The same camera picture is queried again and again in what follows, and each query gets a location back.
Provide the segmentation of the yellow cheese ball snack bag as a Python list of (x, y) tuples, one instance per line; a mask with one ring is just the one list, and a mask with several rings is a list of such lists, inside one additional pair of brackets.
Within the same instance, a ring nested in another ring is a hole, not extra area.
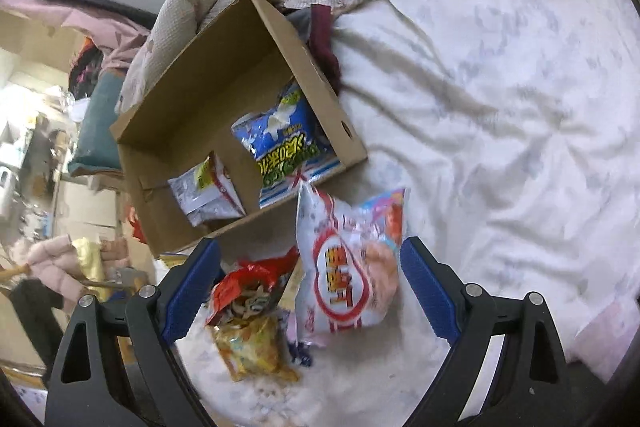
[(299, 380), (296, 370), (282, 358), (275, 317), (265, 315), (244, 325), (215, 326), (212, 335), (232, 381), (256, 376), (270, 376), (286, 383)]

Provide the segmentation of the brown cardboard box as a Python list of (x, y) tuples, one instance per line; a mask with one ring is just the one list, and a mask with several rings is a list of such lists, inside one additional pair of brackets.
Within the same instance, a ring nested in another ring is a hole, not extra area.
[[(117, 142), (127, 191), (152, 254), (182, 251), (204, 236), (217, 237), (262, 217), (262, 179), (256, 161), (230, 126), (274, 105), (296, 80), (344, 172), (367, 157), (354, 126), (294, 26), (268, 0), (239, 0), (196, 36), (143, 101), (117, 119)], [(194, 227), (168, 179), (209, 153), (228, 169), (246, 215)]]

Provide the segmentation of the white pink snack bag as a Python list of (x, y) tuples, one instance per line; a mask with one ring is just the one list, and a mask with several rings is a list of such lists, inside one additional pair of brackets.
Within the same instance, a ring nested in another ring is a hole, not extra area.
[(295, 238), (303, 278), (295, 299), (299, 341), (326, 346), (352, 329), (380, 324), (399, 288), (403, 187), (352, 206), (306, 183)]

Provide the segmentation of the blue white snack bag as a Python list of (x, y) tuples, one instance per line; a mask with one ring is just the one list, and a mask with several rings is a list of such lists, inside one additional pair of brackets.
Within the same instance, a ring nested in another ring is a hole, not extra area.
[(249, 113), (231, 132), (256, 162), (262, 187), (260, 208), (285, 199), (303, 182), (318, 181), (341, 166), (303, 90), (294, 80), (278, 103), (264, 113)]

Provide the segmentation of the white floral bed sheet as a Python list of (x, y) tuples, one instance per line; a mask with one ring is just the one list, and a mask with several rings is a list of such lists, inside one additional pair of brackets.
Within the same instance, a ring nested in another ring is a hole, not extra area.
[[(605, 400), (575, 340), (639, 290), (639, 17), (631, 0), (369, 0), (334, 24), (341, 103), (368, 160), (323, 184), (408, 188), (405, 226), (460, 279), (546, 298), (572, 424)], [(238, 426), (402, 426), (448, 351), (410, 286), (384, 321), (314, 349), (295, 386), (232, 383), (203, 327), (177, 348)]]

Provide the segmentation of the teal cushion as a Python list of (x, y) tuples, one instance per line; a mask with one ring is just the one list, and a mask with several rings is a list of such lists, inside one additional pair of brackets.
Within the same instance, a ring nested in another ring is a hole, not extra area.
[(105, 69), (99, 75), (81, 121), (74, 156), (67, 165), (67, 172), (72, 178), (95, 174), (122, 176), (111, 125), (116, 121), (115, 106), (123, 81), (116, 70)]

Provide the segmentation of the silver grey snack bag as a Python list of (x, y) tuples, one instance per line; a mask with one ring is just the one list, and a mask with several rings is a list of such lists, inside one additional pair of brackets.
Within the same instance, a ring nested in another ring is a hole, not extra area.
[(186, 219), (194, 227), (208, 221), (245, 216), (229, 173), (214, 152), (181, 176), (169, 179), (168, 185)]

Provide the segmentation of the red snack bag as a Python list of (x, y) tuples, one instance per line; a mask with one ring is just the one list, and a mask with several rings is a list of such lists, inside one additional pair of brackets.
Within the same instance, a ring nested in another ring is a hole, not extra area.
[(299, 250), (293, 246), (281, 257), (240, 261), (214, 286), (205, 324), (245, 325), (267, 313), (282, 295), (298, 259)]

